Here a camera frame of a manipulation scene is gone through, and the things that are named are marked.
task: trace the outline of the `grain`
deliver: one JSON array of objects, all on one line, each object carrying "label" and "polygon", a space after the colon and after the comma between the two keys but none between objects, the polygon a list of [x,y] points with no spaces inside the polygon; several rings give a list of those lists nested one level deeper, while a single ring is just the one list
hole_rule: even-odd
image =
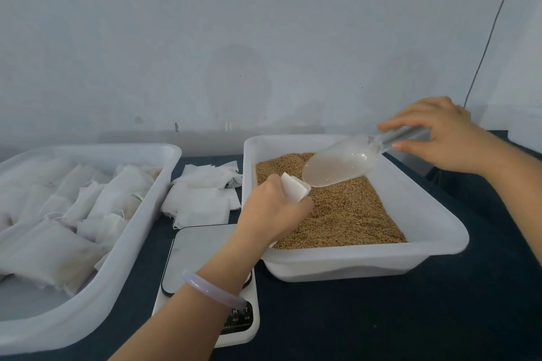
[{"label": "grain", "polygon": [[[286,172],[301,178],[305,162],[314,153],[291,153],[256,165],[258,184],[269,175]],[[274,248],[314,248],[390,244],[406,242],[404,234],[389,217],[366,177],[332,186],[313,188],[309,194],[314,210],[299,228]]]}]

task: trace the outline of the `cable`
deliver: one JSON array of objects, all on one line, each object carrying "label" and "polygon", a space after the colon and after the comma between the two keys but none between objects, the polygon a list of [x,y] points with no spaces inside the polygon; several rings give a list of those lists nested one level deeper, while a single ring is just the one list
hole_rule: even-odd
[{"label": "cable", "polygon": [[467,96],[465,97],[465,102],[463,104],[463,108],[467,105],[467,100],[469,99],[469,95],[471,94],[471,90],[473,89],[474,82],[476,80],[476,77],[478,76],[478,71],[480,71],[480,67],[482,66],[482,62],[484,61],[484,57],[486,56],[487,47],[489,46],[489,42],[491,41],[491,36],[493,35],[493,30],[495,29],[495,24],[497,23],[497,19],[499,18],[499,14],[501,13],[502,6],[504,4],[505,0],[501,1],[501,5],[499,6],[499,9],[497,10],[497,15],[495,16],[495,19],[493,20],[493,25],[491,27],[491,31],[489,33],[489,37],[487,39],[486,48],[484,49],[484,53],[482,54],[482,58],[480,59],[480,63],[478,63],[478,69],[476,69],[476,73],[474,73],[474,78],[471,83],[471,87],[469,88],[469,91],[467,92]]}]

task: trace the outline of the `scoop handle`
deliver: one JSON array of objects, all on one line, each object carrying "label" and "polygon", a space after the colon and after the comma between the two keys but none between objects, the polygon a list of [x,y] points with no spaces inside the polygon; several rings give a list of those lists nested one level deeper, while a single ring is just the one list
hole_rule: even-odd
[{"label": "scoop handle", "polygon": [[422,126],[407,127],[403,126],[395,131],[388,131],[378,136],[381,143],[381,153],[391,150],[391,146],[401,140],[407,140],[417,136],[418,134],[426,131],[427,129]]}]

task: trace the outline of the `wall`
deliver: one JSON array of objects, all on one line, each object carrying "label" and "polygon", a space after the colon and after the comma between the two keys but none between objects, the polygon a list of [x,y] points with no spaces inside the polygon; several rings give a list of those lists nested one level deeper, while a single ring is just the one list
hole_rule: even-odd
[{"label": "wall", "polygon": [[464,100],[500,1],[0,0],[0,159],[372,131],[420,97]]},{"label": "wall", "polygon": [[542,107],[542,0],[505,0],[467,108],[508,130],[513,106]]}]

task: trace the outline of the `stack of empty bags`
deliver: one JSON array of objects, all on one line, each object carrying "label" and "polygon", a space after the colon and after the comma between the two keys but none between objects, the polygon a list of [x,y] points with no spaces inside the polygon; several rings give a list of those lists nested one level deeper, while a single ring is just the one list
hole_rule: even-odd
[{"label": "stack of empty bags", "polygon": [[75,295],[99,270],[160,168],[113,175],[65,157],[27,160],[0,184],[0,279]]},{"label": "stack of empty bags", "polygon": [[187,164],[162,204],[174,228],[227,224],[230,210],[241,208],[235,187],[242,184],[237,162],[222,166]]}]

